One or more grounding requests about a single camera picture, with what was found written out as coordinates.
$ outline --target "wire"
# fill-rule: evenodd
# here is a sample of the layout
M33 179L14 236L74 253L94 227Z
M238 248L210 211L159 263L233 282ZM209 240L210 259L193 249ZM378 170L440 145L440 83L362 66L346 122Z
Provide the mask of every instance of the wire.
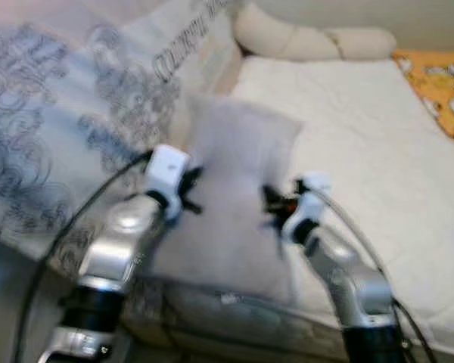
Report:
M51 246L49 247L47 253L38 261L37 267L33 272L33 276L30 280L30 283L26 289L25 297L22 301L22 306L20 309L20 316L17 325L16 335L14 338L14 349L11 362L21 363L23 346L25 343L25 333L27 328L27 322L30 316L30 307L32 306L33 300L39 289L39 285L42 281L42 278L47 271L47 264L49 259L54 255L55 250L57 249L59 243L62 239L67 236L73 226L77 221L82 217L82 215L94 204L94 202L121 176L126 174L131 168L137 166L138 164L148 161L151 158L152 151L141 154L136 157L133 161L124 166L119 170L115 175L109 178L85 203L84 205L71 217L69 222L59 231L52 241Z
M366 236L365 233L358 227L358 225L351 219L351 217L348 215L348 212L340 206L333 198L329 197L326 193L323 191L319 190L318 188L314 188L311 185L308 186L308 189L310 192L312 192L314 195L316 195L319 199L321 199L327 206L330 207L331 210L343 221L343 223L348 227L348 229L353 233L353 235L358 239L358 241L362 244L363 248L367 252L367 254L370 256L372 259L373 263L377 267L377 270L387 278L387 274L385 273L385 270L383 268L383 262L381 261L380 257L378 257L378 254L375 252L375 249L373 248L372 242L370 242L369 238ZM415 320L412 318L412 316L409 314L407 309L403 307L403 305L399 302L399 300L393 298L392 305L394 308L399 309L409 320L411 328L414 330L415 335L419 339L422 345L422 349L425 351L426 356L429 359L430 363L437 363L437 360L435 358L434 352L432 351L431 347L429 346L428 341L425 339L424 334L421 332L420 328L418 327L417 323L415 323ZM396 319L396 324L397 328L400 329L400 332L402 331L402 326L400 324L399 316L396 313L396 309L394 309L394 314L395 314L395 319ZM415 361L413 355L410 353L408 349L404 349L406 351L406 354L409 356L410 361Z

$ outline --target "mattress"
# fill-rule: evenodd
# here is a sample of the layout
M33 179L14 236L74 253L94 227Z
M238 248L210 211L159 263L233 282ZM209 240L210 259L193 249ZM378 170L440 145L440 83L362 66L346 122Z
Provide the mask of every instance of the mattress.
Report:
M394 294L431 345L454 355L454 141L396 64L250 57L233 96L302 122L286 182L310 170L331 176L333 197L372 240ZM325 222L347 233L335 216ZM336 326L322 285L286 248L297 308Z

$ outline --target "yellow patterned fabric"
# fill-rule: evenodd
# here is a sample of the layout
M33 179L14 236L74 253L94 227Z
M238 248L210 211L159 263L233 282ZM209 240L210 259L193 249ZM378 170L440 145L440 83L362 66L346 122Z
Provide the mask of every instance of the yellow patterned fabric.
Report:
M393 59L440 127L454 138L454 52L397 50Z

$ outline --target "wall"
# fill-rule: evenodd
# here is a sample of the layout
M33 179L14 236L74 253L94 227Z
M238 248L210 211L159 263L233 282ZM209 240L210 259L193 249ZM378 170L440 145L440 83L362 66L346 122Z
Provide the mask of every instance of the wall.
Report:
M454 0L256 0L283 20L310 26L383 26L400 48L454 50Z

